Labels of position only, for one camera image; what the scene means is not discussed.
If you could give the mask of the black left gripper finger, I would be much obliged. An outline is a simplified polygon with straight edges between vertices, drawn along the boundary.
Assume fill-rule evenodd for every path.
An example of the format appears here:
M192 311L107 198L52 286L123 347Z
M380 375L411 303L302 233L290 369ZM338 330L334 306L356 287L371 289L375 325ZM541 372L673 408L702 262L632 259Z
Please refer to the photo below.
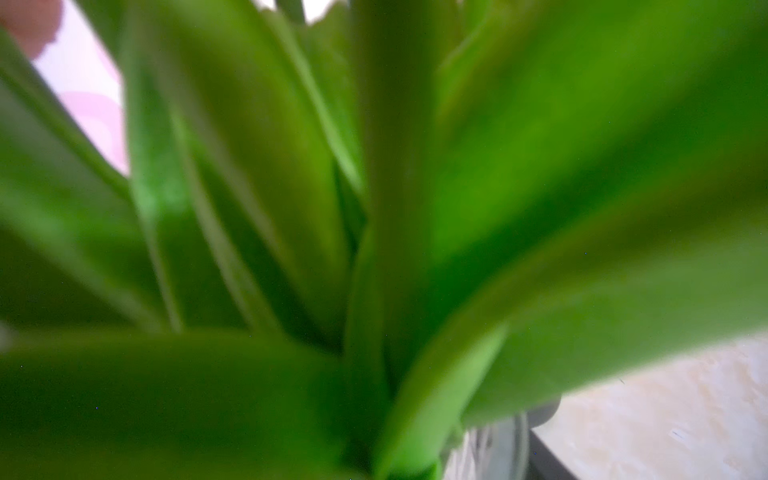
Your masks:
M529 457L526 480L577 480L577 477L557 458L534 432L551 420L559 409L560 398L542 404L527 412Z

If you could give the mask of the clear plastic cup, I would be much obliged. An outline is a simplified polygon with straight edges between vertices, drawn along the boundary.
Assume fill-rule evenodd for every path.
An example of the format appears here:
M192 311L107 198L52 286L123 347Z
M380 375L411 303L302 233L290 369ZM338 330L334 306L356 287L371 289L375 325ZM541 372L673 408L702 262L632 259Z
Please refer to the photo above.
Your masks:
M441 453L443 479L520 480L529 458L528 416L460 430Z

